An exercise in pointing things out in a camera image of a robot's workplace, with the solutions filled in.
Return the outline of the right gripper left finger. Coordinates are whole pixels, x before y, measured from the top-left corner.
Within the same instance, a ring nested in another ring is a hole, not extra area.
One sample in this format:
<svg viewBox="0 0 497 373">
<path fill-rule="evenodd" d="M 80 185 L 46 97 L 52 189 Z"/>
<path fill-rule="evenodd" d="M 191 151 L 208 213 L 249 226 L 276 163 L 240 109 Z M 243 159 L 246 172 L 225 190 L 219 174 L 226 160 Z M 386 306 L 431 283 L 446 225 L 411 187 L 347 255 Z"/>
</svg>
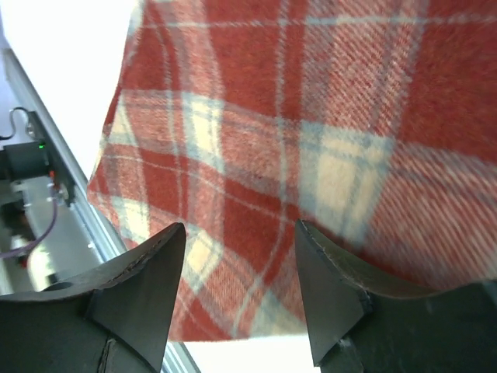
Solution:
<svg viewBox="0 0 497 373">
<path fill-rule="evenodd" d="M 1 297 L 3 372 L 159 372 L 186 250 L 174 223 L 48 289 Z"/>
</svg>

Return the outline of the red plaid skirt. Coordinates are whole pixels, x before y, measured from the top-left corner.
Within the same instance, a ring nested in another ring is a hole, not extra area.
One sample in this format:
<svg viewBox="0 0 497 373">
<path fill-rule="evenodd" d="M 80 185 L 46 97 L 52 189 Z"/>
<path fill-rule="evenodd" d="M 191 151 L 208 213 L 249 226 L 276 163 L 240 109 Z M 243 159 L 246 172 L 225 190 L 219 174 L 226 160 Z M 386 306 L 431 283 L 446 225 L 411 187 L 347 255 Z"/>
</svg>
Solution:
<svg viewBox="0 0 497 373">
<path fill-rule="evenodd" d="M 496 3 L 138 1 L 87 195 L 132 247 L 185 225 L 174 341 L 303 333 L 299 219 L 493 278 Z"/>
</svg>

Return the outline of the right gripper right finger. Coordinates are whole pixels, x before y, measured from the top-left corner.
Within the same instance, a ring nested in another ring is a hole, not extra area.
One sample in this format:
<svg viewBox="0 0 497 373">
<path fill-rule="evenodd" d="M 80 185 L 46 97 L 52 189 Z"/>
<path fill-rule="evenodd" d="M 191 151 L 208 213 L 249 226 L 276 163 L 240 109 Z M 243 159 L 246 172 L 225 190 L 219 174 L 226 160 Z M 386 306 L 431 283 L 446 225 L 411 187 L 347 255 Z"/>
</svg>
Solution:
<svg viewBox="0 0 497 373">
<path fill-rule="evenodd" d="M 294 231 L 311 355 L 323 372 L 494 372 L 496 283 L 437 291 Z"/>
</svg>

